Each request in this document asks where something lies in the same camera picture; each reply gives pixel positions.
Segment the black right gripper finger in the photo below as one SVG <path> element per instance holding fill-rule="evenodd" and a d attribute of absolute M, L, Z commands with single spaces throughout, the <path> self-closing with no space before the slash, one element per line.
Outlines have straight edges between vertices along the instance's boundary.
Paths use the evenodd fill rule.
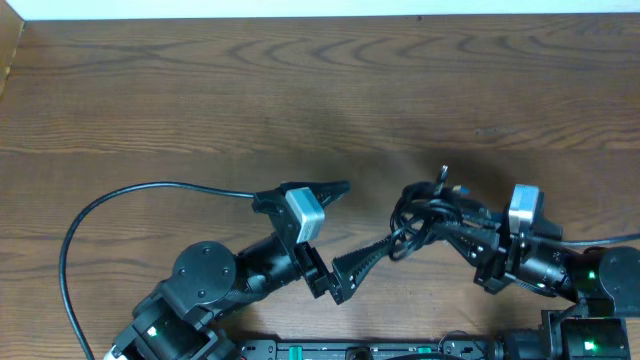
<path fill-rule="evenodd" d="M 487 264 L 497 253 L 500 235 L 457 223 L 436 223 L 432 231 L 439 240 L 445 240 L 470 264 Z"/>
<path fill-rule="evenodd" d="M 499 228 L 503 222 L 503 215 L 491 211 L 479 201 L 467 198 L 454 198 L 453 222 L 464 226 L 477 228 Z"/>

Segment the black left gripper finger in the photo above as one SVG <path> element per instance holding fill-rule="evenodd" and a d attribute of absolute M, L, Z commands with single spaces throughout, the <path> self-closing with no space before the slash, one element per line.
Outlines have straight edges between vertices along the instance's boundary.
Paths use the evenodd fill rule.
<path fill-rule="evenodd" d="M 369 271 L 393 248 L 390 238 L 380 240 L 370 246 L 336 257 L 332 260 L 332 297 L 335 300 L 349 300 L 364 281 Z"/>
<path fill-rule="evenodd" d="M 331 182 L 285 182 L 280 185 L 283 192 L 309 188 L 319 204 L 326 208 L 339 200 L 351 190 L 351 183 L 346 180 Z"/>

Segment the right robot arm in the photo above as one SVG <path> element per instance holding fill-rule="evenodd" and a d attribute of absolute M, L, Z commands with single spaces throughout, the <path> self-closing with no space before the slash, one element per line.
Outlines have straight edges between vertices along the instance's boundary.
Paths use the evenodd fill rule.
<path fill-rule="evenodd" d="M 502 213 L 463 202 L 437 217 L 429 234 L 475 269 L 495 295 L 509 285 L 570 301 L 544 310 L 538 329 L 508 330 L 488 341 L 488 359 L 628 359 L 625 321 L 639 315 L 639 251 L 623 239 L 565 242 L 544 216 L 544 197 L 513 195 Z"/>

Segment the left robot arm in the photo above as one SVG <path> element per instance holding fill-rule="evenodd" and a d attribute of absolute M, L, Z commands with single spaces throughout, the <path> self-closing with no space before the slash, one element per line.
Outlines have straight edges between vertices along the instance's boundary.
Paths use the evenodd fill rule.
<path fill-rule="evenodd" d="M 393 248 L 384 239 L 325 264 L 311 246 L 325 208 L 349 189 L 346 181 L 289 182 L 256 193 L 252 208 L 269 216 L 273 233 L 238 253 L 213 241 L 186 248 L 171 276 L 134 308 L 107 358 L 237 359 L 236 345 L 211 323 L 298 280 L 314 297 L 329 293 L 338 304 L 349 300 Z"/>

